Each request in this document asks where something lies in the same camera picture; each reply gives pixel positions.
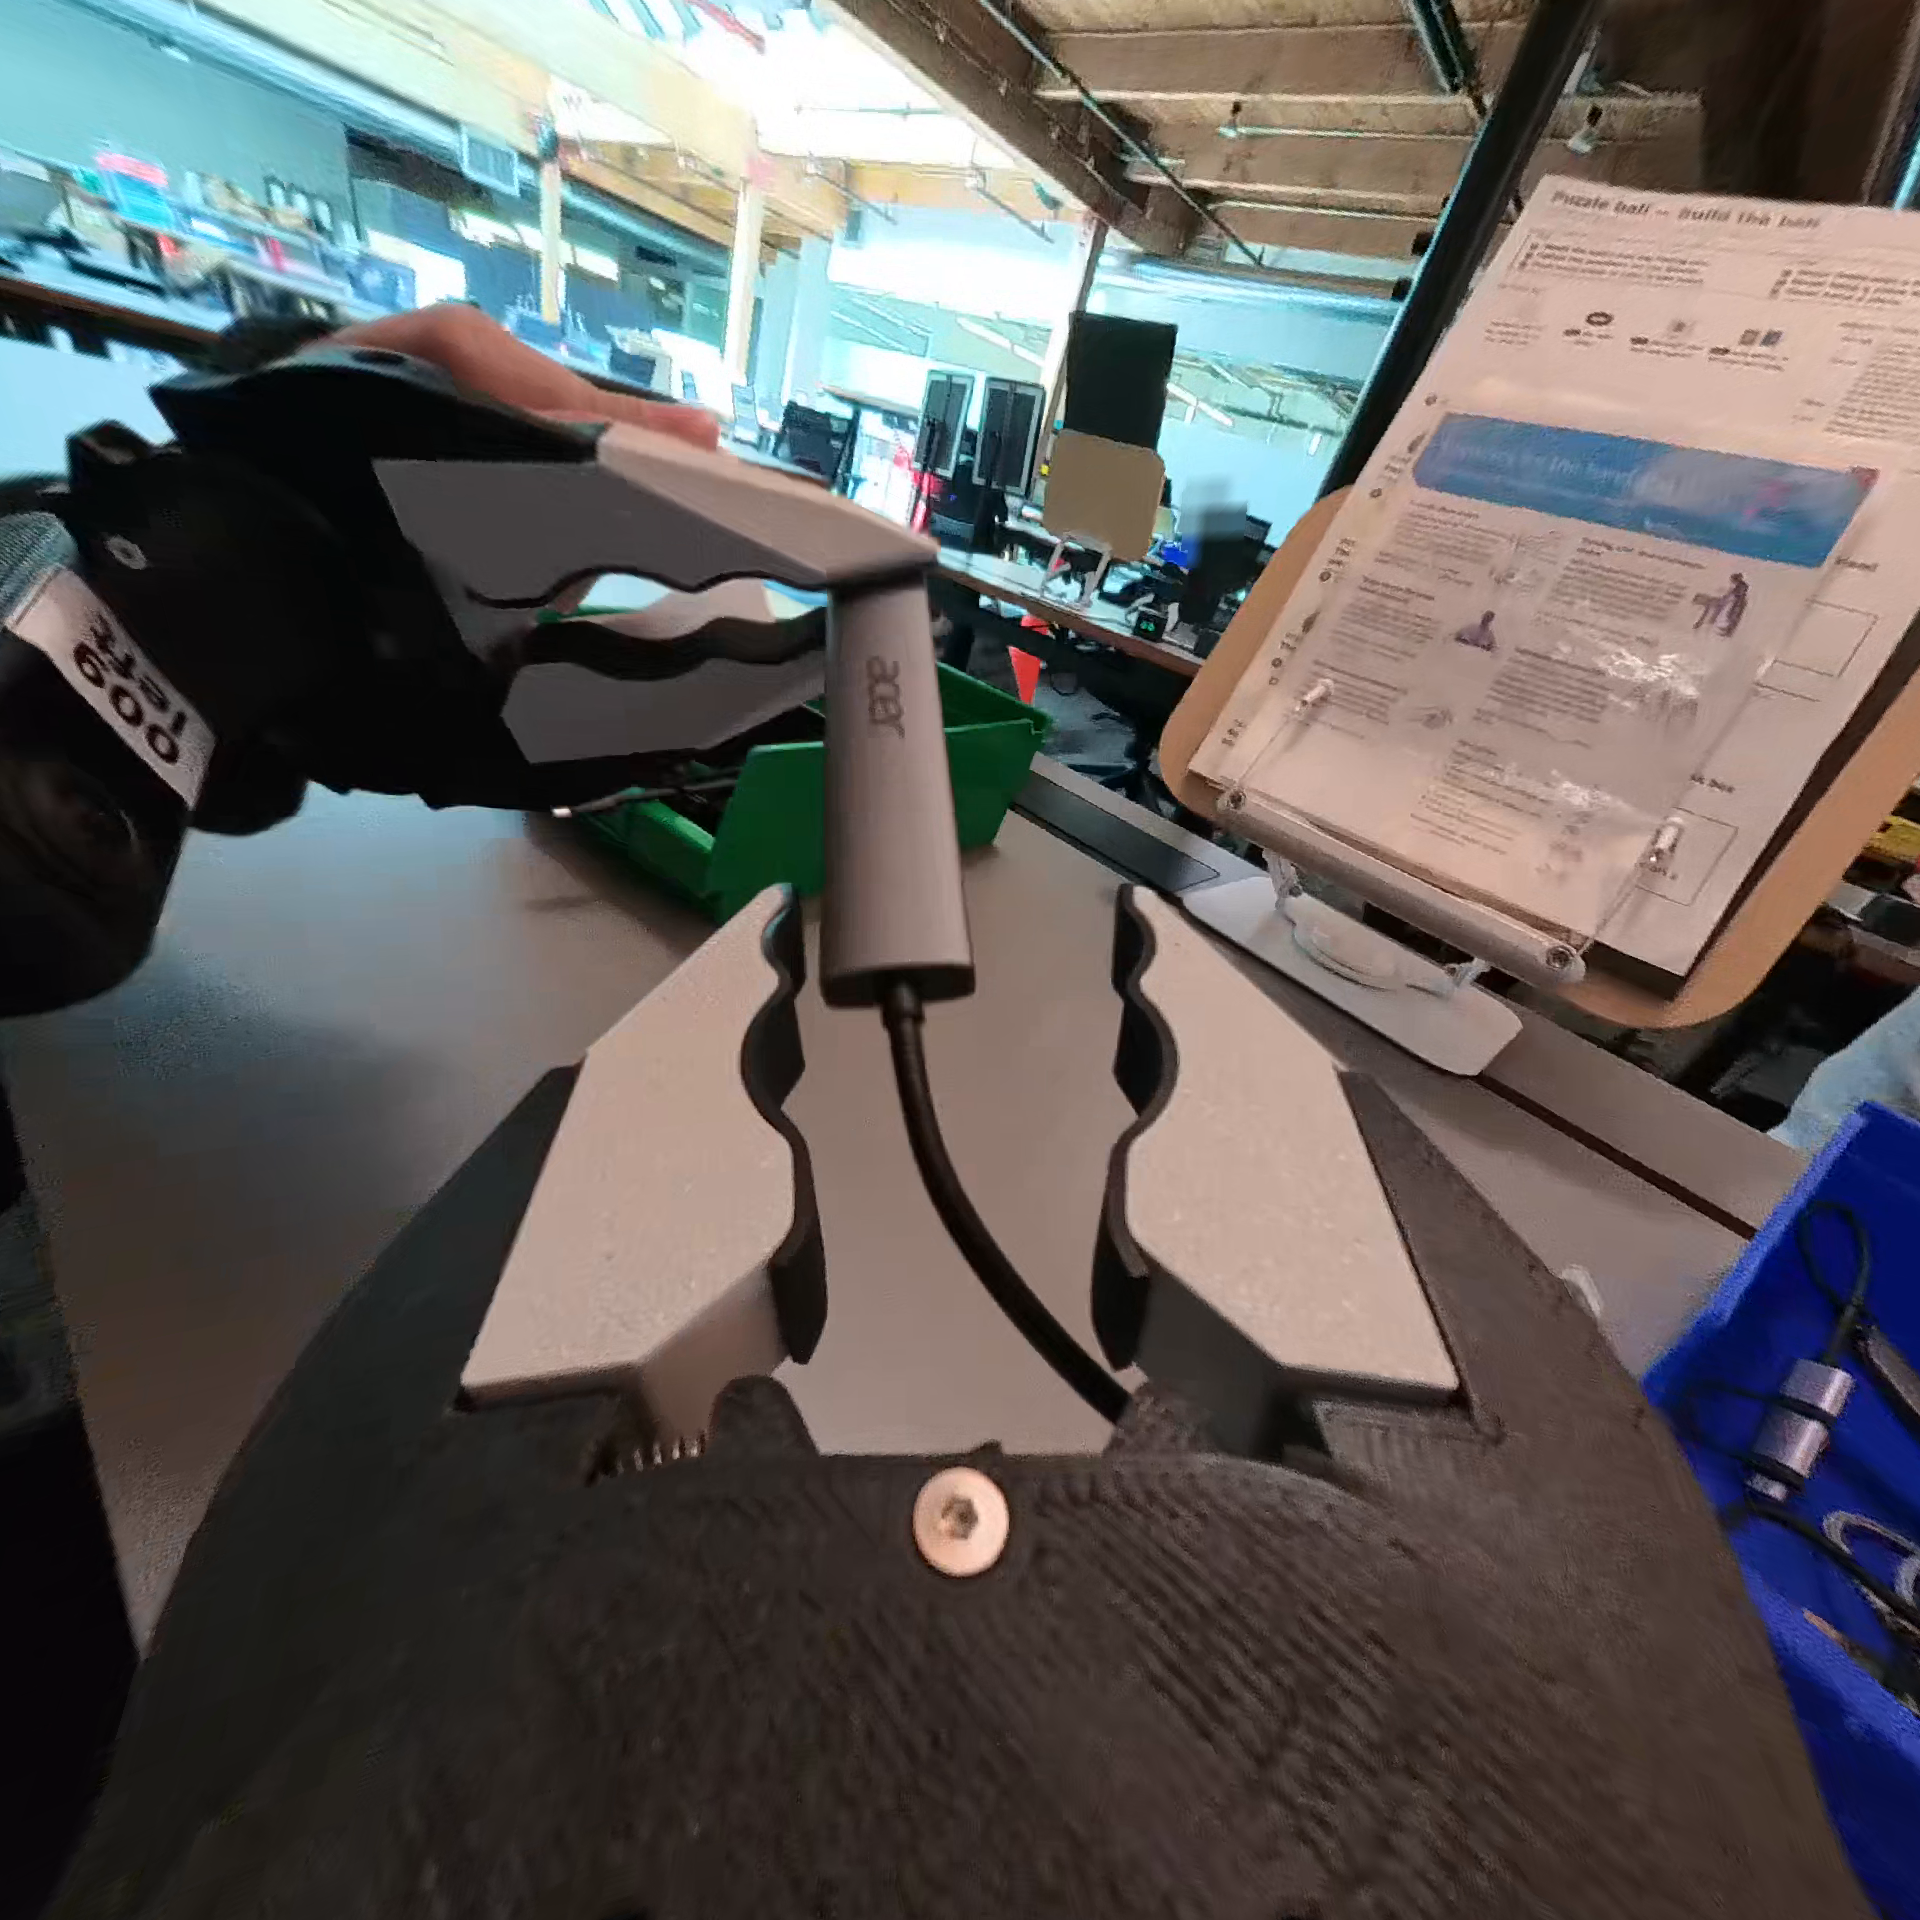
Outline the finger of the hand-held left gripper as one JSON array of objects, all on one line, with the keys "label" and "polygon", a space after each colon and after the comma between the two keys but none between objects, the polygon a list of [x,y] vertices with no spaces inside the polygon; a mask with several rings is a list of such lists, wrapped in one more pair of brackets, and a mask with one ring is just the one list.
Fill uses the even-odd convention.
[{"label": "finger of the hand-held left gripper", "polygon": [[884,584],[940,547],[802,475],[607,432],[579,462],[378,462],[408,543],[482,608],[551,608],[626,573],[674,591],[765,580],[802,591]]},{"label": "finger of the hand-held left gripper", "polygon": [[531,763],[696,751],[825,688],[825,605],[764,583],[544,618],[516,639],[504,725]]}]

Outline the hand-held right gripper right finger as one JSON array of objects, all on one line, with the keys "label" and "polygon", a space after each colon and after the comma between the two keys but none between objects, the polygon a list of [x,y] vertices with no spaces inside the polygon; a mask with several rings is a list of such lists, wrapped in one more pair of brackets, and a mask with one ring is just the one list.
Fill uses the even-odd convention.
[{"label": "hand-held right gripper right finger", "polygon": [[1139,884],[1116,898],[1112,1150],[1093,1326],[1106,1359],[1240,1455],[1316,1435],[1327,1403],[1453,1408],[1459,1370],[1348,1075]]}]

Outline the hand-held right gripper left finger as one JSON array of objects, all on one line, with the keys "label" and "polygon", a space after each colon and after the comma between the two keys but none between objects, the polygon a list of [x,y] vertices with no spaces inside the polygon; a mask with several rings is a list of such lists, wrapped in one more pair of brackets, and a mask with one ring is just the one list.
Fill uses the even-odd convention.
[{"label": "hand-held right gripper left finger", "polygon": [[461,1399],[615,1396],[652,1450],[723,1389],[818,1350],[825,1237],[789,1115],[805,1075],[801,900],[762,890],[581,1061]]}]

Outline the grey usb hub adapter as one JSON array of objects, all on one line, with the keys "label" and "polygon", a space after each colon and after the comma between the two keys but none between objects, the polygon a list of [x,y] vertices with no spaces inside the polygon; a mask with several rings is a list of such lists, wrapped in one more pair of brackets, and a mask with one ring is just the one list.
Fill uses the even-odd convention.
[{"label": "grey usb hub adapter", "polygon": [[833,590],[825,624],[821,992],[873,1011],[922,1186],[1026,1348],[1101,1422],[1130,1391],[1044,1308],[976,1208],[929,1079],[925,1011],[976,986],[924,571]]}]

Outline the person's left hand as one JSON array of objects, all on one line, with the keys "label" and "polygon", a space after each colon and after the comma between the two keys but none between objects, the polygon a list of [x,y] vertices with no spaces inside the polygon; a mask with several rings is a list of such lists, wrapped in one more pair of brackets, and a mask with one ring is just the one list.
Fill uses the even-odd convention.
[{"label": "person's left hand", "polygon": [[701,407],[599,388],[468,304],[343,326],[328,342],[413,356],[473,394],[564,423],[635,424],[698,450],[719,450],[723,439],[721,423]]}]

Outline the green plastic bin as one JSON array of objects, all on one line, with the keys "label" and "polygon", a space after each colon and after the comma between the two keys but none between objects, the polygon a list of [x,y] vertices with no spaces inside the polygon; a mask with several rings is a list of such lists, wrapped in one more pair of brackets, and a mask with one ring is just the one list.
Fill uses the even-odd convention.
[{"label": "green plastic bin", "polygon": [[[1013,691],[940,667],[951,821],[947,846],[985,847],[1048,747],[1050,717]],[[676,772],[652,775],[587,812],[587,846],[721,924],[773,884],[796,895],[825,887],[825,842],[851,826],[858,846],[925,851],[932,750],[919,742],[906,772],[866,776],[858,800],[833,804],[833,725],[821,701],[786,710],[745,735],[700,750]]]}]

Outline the white stand base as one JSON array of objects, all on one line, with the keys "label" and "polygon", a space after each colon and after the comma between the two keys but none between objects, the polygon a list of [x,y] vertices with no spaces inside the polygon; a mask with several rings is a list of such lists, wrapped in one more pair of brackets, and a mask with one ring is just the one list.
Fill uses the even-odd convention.
[{"label": "white stand base", "polygon": [[1520,1039],[1507,999],[1307,891],[1248,877],[1179,900],[1200,927],[1429,1068],[1482,1076]]}]

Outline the beige board on stand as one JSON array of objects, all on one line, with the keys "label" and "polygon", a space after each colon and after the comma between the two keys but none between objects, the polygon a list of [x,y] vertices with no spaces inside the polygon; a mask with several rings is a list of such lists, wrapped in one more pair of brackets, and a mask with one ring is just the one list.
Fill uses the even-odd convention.
[{"label": "beige board on stand", "polygon": [[1040,523],[1056,543],[1145,559],[1156,539],[1165,466],[1155,448],[1066,427],[1048,458]]}]

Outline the black tall panel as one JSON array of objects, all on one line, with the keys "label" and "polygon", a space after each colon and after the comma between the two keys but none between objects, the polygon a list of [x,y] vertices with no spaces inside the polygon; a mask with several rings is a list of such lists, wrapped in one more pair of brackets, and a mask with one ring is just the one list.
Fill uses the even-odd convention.
[{"label": "black tall panel", "polygon": [[1063,430],[1156,450],[1179,330],[1077,312],[1063,355]]}]

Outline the small grey adapter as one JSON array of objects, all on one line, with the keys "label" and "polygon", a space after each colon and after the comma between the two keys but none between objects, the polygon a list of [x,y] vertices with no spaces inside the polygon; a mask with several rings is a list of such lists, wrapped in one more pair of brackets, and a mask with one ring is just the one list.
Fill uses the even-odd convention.
[{"label": "small grey adapter", "polygon": [[1800,1496],[1818,1472],[1857,1389],[1857,1375],[1832,1359],[1797,1359],[1768,1403],[1747,1455],[1744,1488],[1763,1501]]}]

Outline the wooden document stand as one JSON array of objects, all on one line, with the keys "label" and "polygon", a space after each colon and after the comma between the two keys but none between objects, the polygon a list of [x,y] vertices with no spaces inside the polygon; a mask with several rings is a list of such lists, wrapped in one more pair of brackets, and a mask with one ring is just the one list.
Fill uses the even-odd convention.
[{"label": "wooden document stand", "polygon": [[[1236,685],[1279,651],[1269,632],[1280,624],[1301,578],[1319,570],[1338,542],[1332,527],[1351,492],[1340,487],[1319,499],[1285,534],[1279,555],[1163,727],[1159,756],[1168,789],[1211,826],[1225,826],[1232,806],[1218,781],[1193,770],[1193,760]],[[1749,872],[1741,898],[1692,968],[1667,990],[1635,976],[1607,944],[1586,944],[1577,956],[1571,942],[1549,939],[1544,926],[1500,914],[1487,900],[1453,895],[1417,872],[1376,861],[1376,876],[1365,877],[1355,846],[1322,830],[1307,830],[1305,842],[1289,842],[1282,853],[1309,872],[1324,872],[1378,902],[1396,920],[1579,1012],[1625,1027],[1704,1024],[1730,1012],[1763,983],[1879,828],[1900,784],[1916,772],[1916,701],[1916,626],[1908,626],[1853,717],[1816,763],[1784,828]],[[1554,956],[1579,957],[1579,976],[1553,967]]]}]

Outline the pale blue cloth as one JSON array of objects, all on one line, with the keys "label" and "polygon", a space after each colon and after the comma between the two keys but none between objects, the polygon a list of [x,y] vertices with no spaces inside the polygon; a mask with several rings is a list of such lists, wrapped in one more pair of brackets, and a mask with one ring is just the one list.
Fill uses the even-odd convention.
[{"label": "pale blue cloth", "polygon": [[1812,1157],[1861,1106],[1919,1119],[1919,990],[1823,1061],[1770,1138]]}]

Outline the blue plastic bin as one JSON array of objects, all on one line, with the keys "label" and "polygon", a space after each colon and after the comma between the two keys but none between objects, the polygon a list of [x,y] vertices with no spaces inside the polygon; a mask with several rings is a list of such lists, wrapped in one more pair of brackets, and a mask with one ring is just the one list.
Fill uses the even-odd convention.
[{"label": "blue plastic bin", "polygon": [[[1834,1826],[1879,1916],[1919,1916],[1919,1130],[1861,1106],[1644,1381],[1728,1531]],[[1809,1488],[1747,1492],[1797,1359],[1857,1389]]]}]

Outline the black vertical pole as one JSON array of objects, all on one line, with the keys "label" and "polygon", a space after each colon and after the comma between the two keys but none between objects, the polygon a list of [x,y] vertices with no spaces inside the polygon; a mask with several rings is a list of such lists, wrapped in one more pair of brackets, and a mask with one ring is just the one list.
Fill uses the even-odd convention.
[{"label": "black vertical pole", "polygon": [[1480,126],[1319,495],[1361,479],[1402,404],[1419,387],[1434,350],[1472,287],[1476,267],[1497,239],[1503,216],[1594,37],[1599,14],[1600,3],[1540,3],[1527,19],[1519,53]]}]

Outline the printed instruction sheet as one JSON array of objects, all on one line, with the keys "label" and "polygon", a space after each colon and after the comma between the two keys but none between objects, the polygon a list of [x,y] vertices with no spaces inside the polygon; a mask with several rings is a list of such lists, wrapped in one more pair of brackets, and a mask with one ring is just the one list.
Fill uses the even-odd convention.
[{"label": "printed instruction sheet", "polygon": [[1916,639],[1916,212],[1545,179],[1192,772],[1697,971]]}]

